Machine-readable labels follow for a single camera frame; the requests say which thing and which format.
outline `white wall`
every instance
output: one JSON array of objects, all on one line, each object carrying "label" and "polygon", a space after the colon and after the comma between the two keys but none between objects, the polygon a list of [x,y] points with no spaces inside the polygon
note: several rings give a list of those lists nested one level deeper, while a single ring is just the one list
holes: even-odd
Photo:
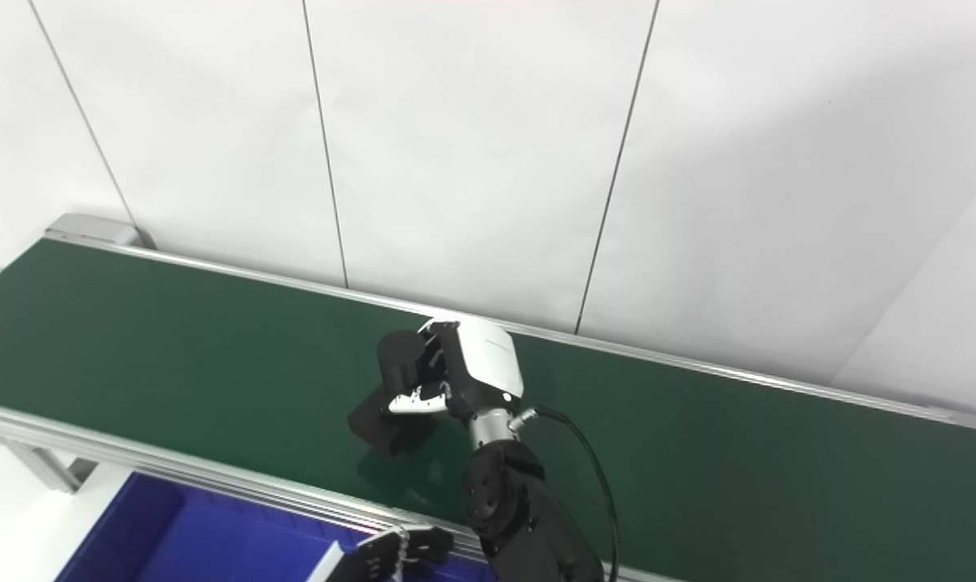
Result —
[{"label": "white wall", "polygon": [[93,211],[976,408],[976,0],[662,0],[624,150],[651,0],[36,4],[70,84],[0,2],[0,266]]}]

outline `robotic arm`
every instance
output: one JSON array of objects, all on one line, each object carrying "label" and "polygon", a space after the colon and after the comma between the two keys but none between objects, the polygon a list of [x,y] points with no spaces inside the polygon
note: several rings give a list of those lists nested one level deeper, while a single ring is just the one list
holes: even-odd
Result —
[{"label": "robotic arm", "polygon": [[500,582],[602,582],[598,557],[518,438],[536,412],[520,412],[524,380],[509,334],[476,318],[432,319],[420,331],[386,335],[377,359],[384,383],[348,416],[349,427],[396,454],[421,445],[435,414],[466,426],[467,521]]}]

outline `black object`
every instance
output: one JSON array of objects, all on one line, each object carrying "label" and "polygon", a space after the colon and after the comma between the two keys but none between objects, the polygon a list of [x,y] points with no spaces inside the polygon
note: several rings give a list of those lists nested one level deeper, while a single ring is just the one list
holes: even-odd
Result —
[{"label": "black object", "polygon": [[432,375],[427,339],[415,331],[392,331],[377,344],[377,362],[384,383],[348,414],[352,433],[374,449],[394,457],[423,444],[436,420],[426,414],[392,414],[396,395],[408,394]]},{"label": "black object", "polygon": [[352,433],[391,457],[417,449],[437,425],[426,414],[389,414],[388,405],[394,398],[381,384],[348,414]]}]

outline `conveyor leg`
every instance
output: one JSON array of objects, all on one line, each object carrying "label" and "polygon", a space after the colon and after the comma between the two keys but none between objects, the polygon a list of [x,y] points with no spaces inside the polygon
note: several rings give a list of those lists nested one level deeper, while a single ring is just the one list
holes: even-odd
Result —
[{"label": "conveyor leg", "polygon": [[75,459],[70,466],[41,446],[25,445],[23,442],[0,437],[0,443],[5,445],[15,457],[25,463],[30,471],[35,473],[46,487],[64,493],[75,493],[90,476],[97,464],[86,459]]}]

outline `robotic hand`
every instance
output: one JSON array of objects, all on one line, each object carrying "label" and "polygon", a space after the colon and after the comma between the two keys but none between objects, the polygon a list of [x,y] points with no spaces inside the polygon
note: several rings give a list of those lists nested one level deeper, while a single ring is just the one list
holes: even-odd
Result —
[{"label": "robotic hand", "polygon": [[429,563],[443,564],[452,549],[452,535],[431,526],[403,525],[366,538],[345,554],[334,542],[306,582],[401,582],[402,573],[421,578],[433,574]]},{"label": "robotic hand", "polygon": [[509,334],[476,318],[432,319],[420,331],[386,335],[377,359],[384,383],[348,416],[349,427],[374,449],[396,454],[421,445],[434,414],[466,426],[473,446],[462,475],[467,520],[500,582],[602,582],[598,557],[518,438],[537,413],[520,413],[524,380]]}]

